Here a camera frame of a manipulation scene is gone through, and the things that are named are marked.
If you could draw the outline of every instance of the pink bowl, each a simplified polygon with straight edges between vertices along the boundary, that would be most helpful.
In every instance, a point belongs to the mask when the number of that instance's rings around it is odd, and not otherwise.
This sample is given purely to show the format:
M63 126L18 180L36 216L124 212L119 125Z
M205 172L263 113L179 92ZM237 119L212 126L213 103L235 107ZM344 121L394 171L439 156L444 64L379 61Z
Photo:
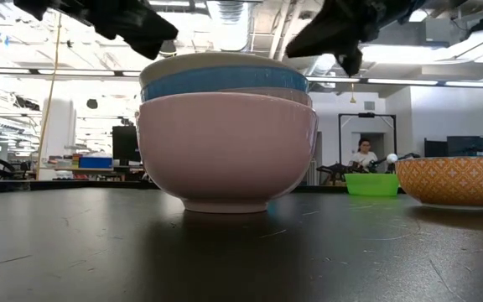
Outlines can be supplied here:
M312 108L312 99L310 96L302 91L288 88L277 88L277 87L254 87L254 88L232 88L225 89L221 92L239 92L239 93L252 93L263 96L276 96L283 98L285 100L290 100L309 106Z
M145 102L139 149L158 187L187 210L265 211L309 167L318 118L274 96L203 92Z

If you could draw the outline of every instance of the ventilation duct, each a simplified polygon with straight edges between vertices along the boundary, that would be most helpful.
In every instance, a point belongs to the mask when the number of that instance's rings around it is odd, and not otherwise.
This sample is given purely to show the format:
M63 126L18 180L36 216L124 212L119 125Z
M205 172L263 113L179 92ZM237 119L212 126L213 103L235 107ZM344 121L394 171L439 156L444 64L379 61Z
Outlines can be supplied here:
M250 3L208 1L208 10L216 26L216 43L222 51L242 51L249 42Z

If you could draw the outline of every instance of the blue box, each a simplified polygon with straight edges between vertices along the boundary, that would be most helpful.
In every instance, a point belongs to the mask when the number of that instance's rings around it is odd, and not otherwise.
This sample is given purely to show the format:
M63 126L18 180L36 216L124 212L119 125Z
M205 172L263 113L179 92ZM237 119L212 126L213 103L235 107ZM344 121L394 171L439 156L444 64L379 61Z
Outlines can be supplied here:
M113 169L113 158L82 157L80 169Z

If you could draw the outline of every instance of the white wall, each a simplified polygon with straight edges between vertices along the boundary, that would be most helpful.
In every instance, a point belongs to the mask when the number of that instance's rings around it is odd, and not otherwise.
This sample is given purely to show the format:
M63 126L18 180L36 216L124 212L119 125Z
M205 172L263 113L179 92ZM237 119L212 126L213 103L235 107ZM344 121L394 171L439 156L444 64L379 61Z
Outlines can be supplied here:
M339 113L359 113L364 110L364 102L376 103L374 113L385 113L385 100L380 99L376 93L355 93L356 103L350 103L351 93L346 92L339 96L334 93L311 92L313 107L318 113L318 130L322 132L322 164L332 165L339 161ZM344 124L347 117L342 117ZM392 129L381 118L353 117L342 128L342 163L347 164L351 157L353 140L358 140L355 133L385 133L392 138Z
M397 115L399 154L423 155L424 138L483 135L483 89L411 86L388 97L386 109Z

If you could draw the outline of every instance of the white ball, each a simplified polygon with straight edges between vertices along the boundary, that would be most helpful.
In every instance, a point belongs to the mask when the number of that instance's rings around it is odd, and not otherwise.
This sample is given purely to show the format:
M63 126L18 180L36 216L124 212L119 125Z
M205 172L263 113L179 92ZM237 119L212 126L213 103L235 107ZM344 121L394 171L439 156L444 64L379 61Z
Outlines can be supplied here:
M389 154L389 155L387 156L387 162L388 162L389 164L394 164L394 163L396 163L397 161L398 161L398 156L397 156L396 154Z

